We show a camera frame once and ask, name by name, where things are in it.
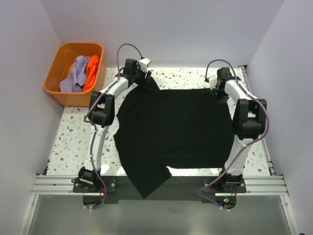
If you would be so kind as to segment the black t shirt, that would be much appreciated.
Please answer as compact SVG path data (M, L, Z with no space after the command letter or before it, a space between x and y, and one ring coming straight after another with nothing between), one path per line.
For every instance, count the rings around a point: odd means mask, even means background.
M234 142L227 104L209 89L135 87L117 113L120 162L143 198L171 177L170 168L221 168Z

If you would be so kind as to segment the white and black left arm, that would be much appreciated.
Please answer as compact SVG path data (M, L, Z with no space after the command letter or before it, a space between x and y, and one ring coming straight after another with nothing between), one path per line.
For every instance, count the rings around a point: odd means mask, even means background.
M137 84L146 88L151 83L152 72L148 69L152 60L141 58L126 59L123 68L118 70L112 83L99 92L92 92L89 110L84 122L90 124L90 142L87 156L78 177L73 179L74 192L77 189L87 192L106 192L101 178L101 154L109 126L115 117L115 100L131 85Z

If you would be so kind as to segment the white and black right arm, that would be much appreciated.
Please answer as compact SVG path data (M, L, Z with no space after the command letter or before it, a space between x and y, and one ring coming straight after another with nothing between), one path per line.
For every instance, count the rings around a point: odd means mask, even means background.
M266 131L267 102L251 95L229 68L217 70L217 78L207 79L216 106L226 104L231 98L235 103L232 118L234 142L229 158L219 176L209 184L215 192L234 192L244 187L243 172L250 147Z

